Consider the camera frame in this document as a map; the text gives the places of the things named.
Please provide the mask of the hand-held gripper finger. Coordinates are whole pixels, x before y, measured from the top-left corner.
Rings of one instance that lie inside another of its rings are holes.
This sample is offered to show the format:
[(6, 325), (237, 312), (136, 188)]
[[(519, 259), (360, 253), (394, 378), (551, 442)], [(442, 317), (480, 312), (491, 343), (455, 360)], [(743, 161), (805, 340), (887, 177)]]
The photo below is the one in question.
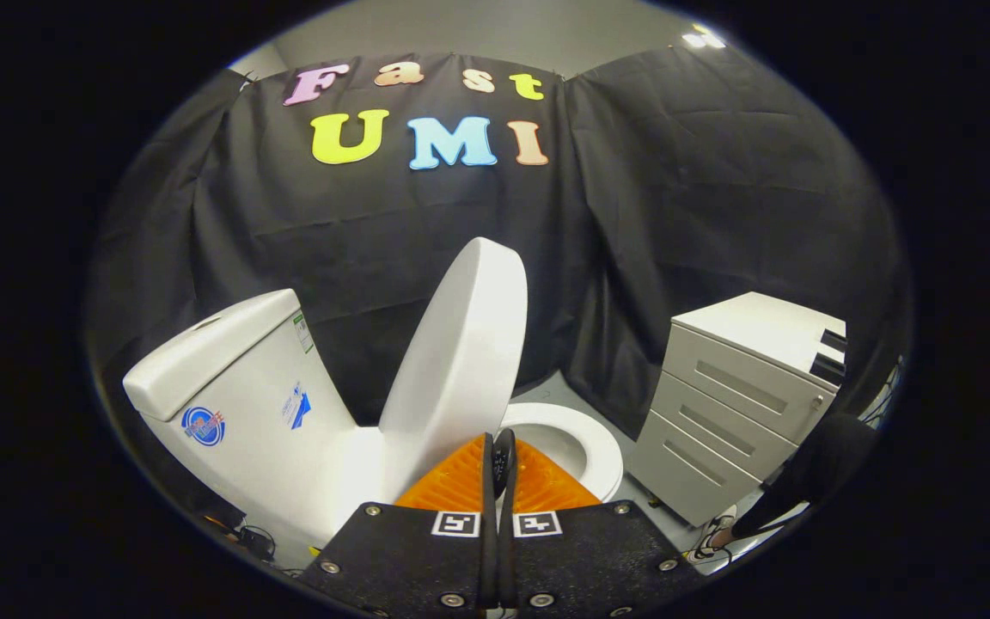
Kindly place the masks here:
[(300, 575), (360, 615), (482, 615), (498, 599), (492, 436), (445, 457), (393, 503), (361, 503)]
[(653, 616), (705, 576), (630, 500), (602, 501), (503, 430), (498, 600), (518, 616)]

